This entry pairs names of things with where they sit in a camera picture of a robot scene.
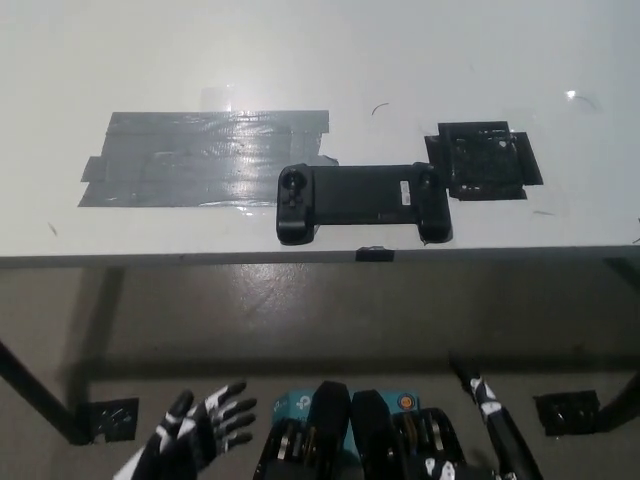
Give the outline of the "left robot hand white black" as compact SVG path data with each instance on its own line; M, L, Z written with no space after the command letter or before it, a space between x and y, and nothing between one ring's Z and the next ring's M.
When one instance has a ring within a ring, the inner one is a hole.
M249 443L255 398L242 399L247 382L223 386L200 402L179 394L145 443L116 479L196 479L218 457Z

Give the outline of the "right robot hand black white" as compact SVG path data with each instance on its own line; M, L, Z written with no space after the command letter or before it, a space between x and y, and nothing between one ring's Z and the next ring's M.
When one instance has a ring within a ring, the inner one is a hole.
M461 460L427 457L427 479L542 479L541 471L508 409L497 398L479 371L456 356L449 364L463 389L478 407L495 450L499 469L469 465Z

